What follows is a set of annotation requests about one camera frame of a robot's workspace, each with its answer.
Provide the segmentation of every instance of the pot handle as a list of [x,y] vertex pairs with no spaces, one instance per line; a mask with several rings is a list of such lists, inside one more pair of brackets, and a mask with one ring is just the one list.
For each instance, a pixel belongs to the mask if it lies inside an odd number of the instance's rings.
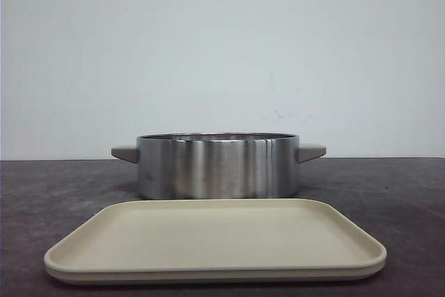
[[326,146],[322,146],[319,144],[300,143],[300,147],[298,148],[297,161],[298,163],[304,163],[305,161],[319,158],[320,156],[324,156],[325,154]]
[[121,160],[129,161],[130,163],[138,163],[139,150],[137,147],[113,147],[111,149],[111,155]]

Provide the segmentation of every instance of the pot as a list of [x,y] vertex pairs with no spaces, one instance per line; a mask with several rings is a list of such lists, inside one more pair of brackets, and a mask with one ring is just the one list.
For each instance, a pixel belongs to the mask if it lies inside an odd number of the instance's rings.
[[289,197],[299,164],[325,153],[297,135],[267,133],[150,135],[111,149],[138,164],[139,193],[153,200]]

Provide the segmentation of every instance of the pot rim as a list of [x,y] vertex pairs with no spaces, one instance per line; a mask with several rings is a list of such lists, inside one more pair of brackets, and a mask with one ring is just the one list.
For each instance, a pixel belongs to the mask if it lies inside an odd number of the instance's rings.
[[184,132],[139,136],[140,140],[185,141],[185,142],[243,142],[264,140],[286,140],[298,138],[295,134],[277,132]]

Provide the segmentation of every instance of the dark countertop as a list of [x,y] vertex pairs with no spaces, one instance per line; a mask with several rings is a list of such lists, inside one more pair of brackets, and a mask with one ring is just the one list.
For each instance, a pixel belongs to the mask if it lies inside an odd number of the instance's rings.
[[100,209],[137,200],[118,160],[1,162],[2,296],[445,296],[445,159],[317,159],[298,197],[329,203],[385,245],[385,268],[352,282],[78,287],[43,256]]

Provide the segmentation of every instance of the tray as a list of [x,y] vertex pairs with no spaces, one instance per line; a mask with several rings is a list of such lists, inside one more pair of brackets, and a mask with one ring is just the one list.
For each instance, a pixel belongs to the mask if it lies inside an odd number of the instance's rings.
[[47,251],[72,284],[356,280],[385,247],[313,200],[164,200],[111,205]]

